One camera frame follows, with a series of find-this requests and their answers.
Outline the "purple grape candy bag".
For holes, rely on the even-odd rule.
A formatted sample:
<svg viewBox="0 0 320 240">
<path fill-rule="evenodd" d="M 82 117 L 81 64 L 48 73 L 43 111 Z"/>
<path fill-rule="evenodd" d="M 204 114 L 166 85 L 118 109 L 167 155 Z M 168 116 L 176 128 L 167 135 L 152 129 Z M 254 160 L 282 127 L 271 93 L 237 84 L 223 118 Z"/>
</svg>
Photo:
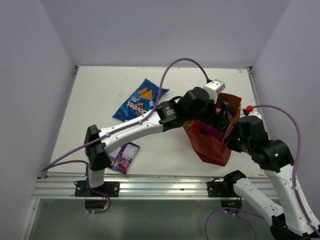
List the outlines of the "purple grape candy bag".
<svg viewBox="0 0 320 240">
<path fill-rule="evenodd" d="M 215 137 L 222 141 L 231 123 L 232 116 L 229 113 L 229 104 L 225 101 L 218 102 L 214 110 L 214 119 L 210 124 L 202 123 L 200 133 Z"/>
</svg>

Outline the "red brown paper bag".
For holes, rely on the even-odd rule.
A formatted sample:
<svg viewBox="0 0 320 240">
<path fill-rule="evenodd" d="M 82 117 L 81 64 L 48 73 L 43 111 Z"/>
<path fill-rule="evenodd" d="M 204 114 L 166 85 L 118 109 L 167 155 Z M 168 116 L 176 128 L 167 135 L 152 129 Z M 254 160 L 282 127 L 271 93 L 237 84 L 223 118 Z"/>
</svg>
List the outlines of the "red brown paper bag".
<svg viewBox="0 0 320 240">
<path fill-rule="evenodd" d="M 232 117 L 230 125 L 226 130 L 226 134 L 223 138 L 225 140 L 233 129 L 233 124 L 239 121 L 241 111 L 241 101 L 239 96 L 221 93 L 218 96 L 218 103 L 225 101 L 229 103 L 229 113 Z M 209 163 L 218 166 L 225 166 L 231 156 L 231 150 L 228 149 L 225 143 L 213 136 L 205 134 L 195 134 L 185 131 L 193 150 L 204 163 Z"/>
</svg>

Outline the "blue Doritos chips bag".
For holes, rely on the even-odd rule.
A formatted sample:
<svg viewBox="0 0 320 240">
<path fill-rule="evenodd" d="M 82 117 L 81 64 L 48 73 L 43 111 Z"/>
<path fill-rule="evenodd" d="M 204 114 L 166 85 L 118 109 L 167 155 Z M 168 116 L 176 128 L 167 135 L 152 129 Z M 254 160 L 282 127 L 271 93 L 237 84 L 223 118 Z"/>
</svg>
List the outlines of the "blue Doritos chips bag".
<svg viewBox="0 0 320 240">
<path fill-rule="evenodd" d="M 156 84 L 145 78 L 112 117 L 125 122 L 145 115 L 153 109 L 158 93 L 161 92 L 160 97 L 162 97 L 168 91 L 169 89 L 160 89 Z"/>
</svg>

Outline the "purple cookie packet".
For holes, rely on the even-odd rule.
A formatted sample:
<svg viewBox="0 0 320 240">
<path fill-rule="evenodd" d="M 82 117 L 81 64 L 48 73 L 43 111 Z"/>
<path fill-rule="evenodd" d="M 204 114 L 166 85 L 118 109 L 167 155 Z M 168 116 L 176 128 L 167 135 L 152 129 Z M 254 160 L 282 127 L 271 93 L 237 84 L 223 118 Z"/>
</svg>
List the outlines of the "purple cookie packet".
<svg viewBox="0 0 320 240">
<path fill-rule="evenodd" d="M 132 142 L 118 147 L 109 153 L 109 158 L 111 161 L 109 168 L 126 175 L 131 162 L 139 150 L 140 146 Z"/>
</svg>

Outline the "red snack bag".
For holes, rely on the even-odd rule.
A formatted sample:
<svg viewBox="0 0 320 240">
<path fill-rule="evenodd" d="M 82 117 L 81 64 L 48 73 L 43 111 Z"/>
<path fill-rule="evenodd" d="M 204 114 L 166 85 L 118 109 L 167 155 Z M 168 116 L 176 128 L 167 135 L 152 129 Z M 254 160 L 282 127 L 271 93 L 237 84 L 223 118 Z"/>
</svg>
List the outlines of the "red snack bag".
<svg viewBox="0 0 320 240">
<path fill-rule="evenodd" d="M 203 124 L 200 120 L 191 120 L 186 121 L 183 125 L 183 128 L 187 132 L 191 132 L 194 134 L 200 134 L 200 126 Z"/>
</svg>

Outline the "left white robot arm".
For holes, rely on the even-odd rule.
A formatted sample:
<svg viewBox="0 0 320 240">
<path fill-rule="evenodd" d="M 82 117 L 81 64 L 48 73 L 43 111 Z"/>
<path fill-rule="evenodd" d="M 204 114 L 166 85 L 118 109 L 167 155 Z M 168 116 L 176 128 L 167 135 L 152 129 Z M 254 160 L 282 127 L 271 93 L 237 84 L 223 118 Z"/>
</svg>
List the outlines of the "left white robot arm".
<svg viewBox="0 0 320 240">
<path fill-rule="evenodd" d="M 229 103 L 218 102 L 217 90 L 195 87 L 184 96 L 163 101 L 132 120 L 119 125 L 98 129 L 91 125 L 84 139 L 88 158 L 86 190 L 99 196 L 104 190 L 105 169 L 111 165 L 110 153 L 115 149 L 148 135 L 180 128 L 185 122 L 198 120 L 223 130 L 230 125 Z"/>
</svg>

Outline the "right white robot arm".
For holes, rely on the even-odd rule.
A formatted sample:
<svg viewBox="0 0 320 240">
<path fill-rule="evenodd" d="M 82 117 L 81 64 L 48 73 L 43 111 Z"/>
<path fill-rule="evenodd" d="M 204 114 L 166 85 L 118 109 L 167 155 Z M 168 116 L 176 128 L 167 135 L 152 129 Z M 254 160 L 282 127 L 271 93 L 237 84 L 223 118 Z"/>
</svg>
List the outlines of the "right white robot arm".
<svg viewBox="0 0 320 240">
<path fill-rule="evenodd" d="M 263 121 L 257 116 L 244 116 L 233 125 L 225 140 L 235 152 L 246 153 L 259 165 L 270 180 L 279 204 L 258 190 L 239 170 L 223 180 L 227 196 L 244 198 L 270 227 L 276 240 L 310 240 L 320 232 L 320 221 L 308 205 L 299 182 L 292 176 L 294 159 L 281 140 L 270 140 Z"/>
</svg>

